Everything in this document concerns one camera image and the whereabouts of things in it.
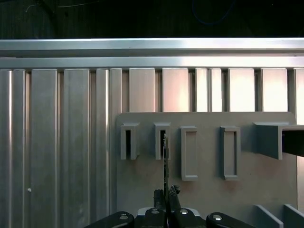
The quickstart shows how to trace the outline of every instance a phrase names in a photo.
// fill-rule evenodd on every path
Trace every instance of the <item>metal screw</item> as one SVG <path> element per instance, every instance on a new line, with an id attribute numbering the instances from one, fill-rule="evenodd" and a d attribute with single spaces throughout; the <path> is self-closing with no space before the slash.
<path id="1" fill-rule="evenodd" d="M 217 221 L 221 221 L 222 217 L 220 215 L 213 215 L 213 219 L 215 219 Z"/>
<path id="2" fill-rule="evenodd" d="M 153 209 L 153 210 L 151 211 L 151 213 L 152 213 L 152 214 L 159 214 L 160 212 L 159 212 L 157 209 Z"/>
<path id="3" fill-rule="evenodd" d="M 188 211 L 186 209 L 181 209 L 180 210 L 180 213 L 182 213 L 183 215 L 187 215 L 188 214 Z"/>
<path id="4" fill-rule="evenodd" d="M 119 217 L 119 219 L 128 219 L 128 216 L 126 216 L 126 214 L 122 214 L 121 217 Z"/>

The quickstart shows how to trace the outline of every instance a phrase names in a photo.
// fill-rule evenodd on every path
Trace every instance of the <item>dark ceiling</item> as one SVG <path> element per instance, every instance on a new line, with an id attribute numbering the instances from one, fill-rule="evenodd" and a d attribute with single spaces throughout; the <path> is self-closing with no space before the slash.
<path id="1" fill-rule="evenodd" d="M 304 1 L 44 0 L 44 2 L 45 5 L 41 0 L 11 0 L 0 3 L 0 38 L 304 36 Z"/>

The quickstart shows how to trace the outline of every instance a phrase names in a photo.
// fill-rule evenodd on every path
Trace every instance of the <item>blue cable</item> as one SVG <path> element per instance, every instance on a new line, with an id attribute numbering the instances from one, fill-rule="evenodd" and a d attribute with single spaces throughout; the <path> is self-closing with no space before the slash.
<path id="1" fill-rule="evenodd" d="M 221 22 L 228 16 L 228 14 L 231 12 L 231 10 L 232 10 L 234 4 L 236 3 L 236 1 L 237 1 L 237 0 L 233 0 L 233 2 L 231 3 L 229 9 L 228 9 L 227 12 L 224 14 L 224 16 L 223 16 L 221 19 L 219 19 L 219 20 L 217 20 L 217 21 L 214 21 L 214 22 L 205 22 L 205 21 L 199 19 L 199 17 L 198 17 L 198 16 L 196 15 L 196 13 L 195 13 L 195 9 L 194 9 L 194 0 L 192 0 L 192 13 L 193 13 L 194 17 L 196 18 L 196 20 L 198 20 L 200 23 L 202 23 L 202 24 L 204 24 L 204 25 L 216 25 L 216 24 L 221 23 Z"/>

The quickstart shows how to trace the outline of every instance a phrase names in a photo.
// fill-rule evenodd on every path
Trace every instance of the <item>aluminum rail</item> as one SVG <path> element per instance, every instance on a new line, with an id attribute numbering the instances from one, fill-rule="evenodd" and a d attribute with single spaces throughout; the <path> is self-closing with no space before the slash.
<path id="1" fill-rule="evenodd" d="M 304 57 L 79 57 L 4 58 L 0 69 L 66 68 L 302 68 Z"/>
<path id="2" fill-rule="evenodd" d="M 1 57 L 137 57 L 304 54 L 304 38 L 0 40 Z"/>

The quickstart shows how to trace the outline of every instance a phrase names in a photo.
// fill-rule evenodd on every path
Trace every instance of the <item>corrugated metal wall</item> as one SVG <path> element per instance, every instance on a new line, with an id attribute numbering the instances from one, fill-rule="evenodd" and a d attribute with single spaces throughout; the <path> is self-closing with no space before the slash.
<path id="1" fill-rule="evenodd" d="M 0 227 L 81 228 L 115 211 L 122 112 L 290 110 L 304 124 L 302 97 L 304 69 L 0 70 Z"/>

